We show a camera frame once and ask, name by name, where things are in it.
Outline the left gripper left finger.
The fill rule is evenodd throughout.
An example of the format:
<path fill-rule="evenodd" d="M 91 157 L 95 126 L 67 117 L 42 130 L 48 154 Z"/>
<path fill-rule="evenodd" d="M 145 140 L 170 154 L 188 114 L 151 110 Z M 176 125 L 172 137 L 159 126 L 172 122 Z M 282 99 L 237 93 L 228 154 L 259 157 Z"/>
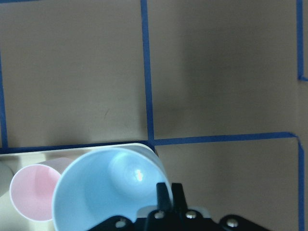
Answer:
<path fill-rule="evenodd" d="M 163 212 L 173 212 L 173 204 L 170 199 L 167 186 L 164 182 L 156 184 L 157 209 Z"/>

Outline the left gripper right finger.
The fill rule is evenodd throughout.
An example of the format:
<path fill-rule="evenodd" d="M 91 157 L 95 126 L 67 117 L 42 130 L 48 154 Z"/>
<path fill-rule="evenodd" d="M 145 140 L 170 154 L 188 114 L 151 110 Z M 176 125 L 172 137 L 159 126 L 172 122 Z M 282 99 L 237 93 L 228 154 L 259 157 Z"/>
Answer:
<path fill-rule="evenodd" d="M 173 195 L 173 210 L 177 213 L 185 213 L 188 210 L 186 198 L 181 183 L 172 183 L 171 185 Z"/>

